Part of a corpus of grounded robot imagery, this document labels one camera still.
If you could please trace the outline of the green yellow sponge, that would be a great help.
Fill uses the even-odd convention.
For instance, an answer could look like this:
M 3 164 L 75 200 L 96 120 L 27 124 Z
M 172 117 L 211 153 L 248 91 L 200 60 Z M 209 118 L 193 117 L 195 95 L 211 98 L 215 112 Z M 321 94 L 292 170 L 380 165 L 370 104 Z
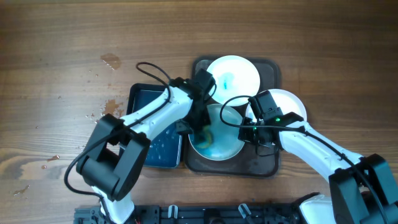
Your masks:
M 201 131 L 194 133 L 194 141 L 197 148 L 205 149 L 213 144 L 213 133 L 210 126 L 205 126 Z

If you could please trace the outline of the white plate front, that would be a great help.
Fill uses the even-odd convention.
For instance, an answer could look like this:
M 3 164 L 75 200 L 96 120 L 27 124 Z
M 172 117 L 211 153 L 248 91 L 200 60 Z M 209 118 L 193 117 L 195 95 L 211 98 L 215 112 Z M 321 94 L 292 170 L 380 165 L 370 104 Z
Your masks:
M 238 139 L 239 128 L 228 126 L 220 120 L 220 104 L 207 106 L 213 133 L 213 144 L 205 149 L 197 148 L 194 141 L 194 133 L 188 138 L 193 149 L 202 157 L 211 161 L 225 161 L 237 155 L 244 146 L 244 142 Z

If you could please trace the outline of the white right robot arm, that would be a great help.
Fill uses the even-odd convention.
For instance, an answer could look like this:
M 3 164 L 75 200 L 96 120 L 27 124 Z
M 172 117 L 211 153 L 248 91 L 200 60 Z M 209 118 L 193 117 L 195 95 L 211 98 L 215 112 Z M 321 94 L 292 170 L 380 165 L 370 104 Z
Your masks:
M 254 123 L 244 118 L 244 136 L 272 142 L 296 155 L 328 183 L 330 196 L 310 196 L 299 206 L 307 223 L 397 223 L 397 183 L 387 161 L 342 148 L 295 113 Z

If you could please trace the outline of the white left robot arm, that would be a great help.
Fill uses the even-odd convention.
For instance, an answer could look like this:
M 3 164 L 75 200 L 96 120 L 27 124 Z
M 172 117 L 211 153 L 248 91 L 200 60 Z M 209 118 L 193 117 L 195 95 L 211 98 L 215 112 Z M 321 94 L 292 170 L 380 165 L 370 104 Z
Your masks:
M 135 113 L 122 118 L 103 116 L 88 144 L 68 166 L 64 183 L 72 168 L 92 187 L 90 195 L 100 199 L 108 223 L 125 223 L 134 211 L 130 191 L 137 182 L 151 141 L 171 124 L 179 134 L 193 134 L 210 124 L 206 95 L 215 85 L 204 81 L 176 78 L 165 86 L 162 95 Z

